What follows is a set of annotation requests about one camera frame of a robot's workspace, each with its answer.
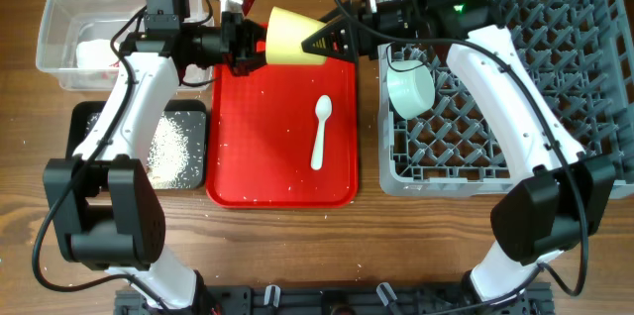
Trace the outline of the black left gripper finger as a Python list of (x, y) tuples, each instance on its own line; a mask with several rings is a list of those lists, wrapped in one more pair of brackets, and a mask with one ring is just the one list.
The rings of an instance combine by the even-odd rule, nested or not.
[(255, 52), (241, 59), (241, 71), (243, 75), (249, 75), (266, 66), (265, 52)]
[(245, 40), (253, 46), (266, 41), (267, 25), (261, 25), (251, 20), (243, 22), (243, 33)]

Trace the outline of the yellow plastic cup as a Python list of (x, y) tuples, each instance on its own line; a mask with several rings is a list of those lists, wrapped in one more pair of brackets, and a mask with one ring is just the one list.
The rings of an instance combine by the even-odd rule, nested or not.
[(322, 65), (326, 57), (303, 50), (302, 42), (325, 23), (273, 7), (265, 38), (265, 59), (271, 65)]

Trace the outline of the white plastic spoon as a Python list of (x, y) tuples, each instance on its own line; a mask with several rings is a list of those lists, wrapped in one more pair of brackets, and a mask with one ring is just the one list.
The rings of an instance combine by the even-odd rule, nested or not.
[(311, 168), (319, 170), (323, 165), (325, 145), (325, 125), (332, 114), (332, 101), (328, 95), (322, 95), (315, 106), (315, 115), (318, 120), (317, 131), (311, 156)]

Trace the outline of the light green bowl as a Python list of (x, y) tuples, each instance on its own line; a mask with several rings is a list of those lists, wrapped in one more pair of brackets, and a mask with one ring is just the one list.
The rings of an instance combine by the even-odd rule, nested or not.
[(390, 102), (403, 119), (418, 117), (435, 103), (433, 77), (420, 61), (392, 61), (388, 65), (386, 83)]

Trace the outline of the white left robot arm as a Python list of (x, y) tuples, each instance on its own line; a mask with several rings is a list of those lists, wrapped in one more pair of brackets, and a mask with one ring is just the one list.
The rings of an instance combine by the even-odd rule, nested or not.
[(219, 0), (221, 23), (192, 21), (189, 0), (146, 0), (115, 34), (118, 76), (91, 132), (43, 175), (63, 258), (123, 279), (158, 314), (217, 314), (200, 273), (164, 243), (165, 217), (145, 164), (160, 117), (191, 65), (227, 66), (245, 76), (265, 64), (266, 30), (247, 17), (255, 0)]

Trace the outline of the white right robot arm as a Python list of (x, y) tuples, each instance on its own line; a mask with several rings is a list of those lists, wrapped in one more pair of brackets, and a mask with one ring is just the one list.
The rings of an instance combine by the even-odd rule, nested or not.
[(472, 95), (502, 150), (513, 181), (490, 214), (494, 244), (464, 278), (466, 309), (518, 301), (551, 261), (581, 252), (585, 285), (589, 239), (601, 223), (616, 171), (588, 156), (560, 124), (523, 66), (496, 0), (367, 0), (338, 4), (306, 53), (355, 61), (394, 43), (445, 47), (445, 62)]

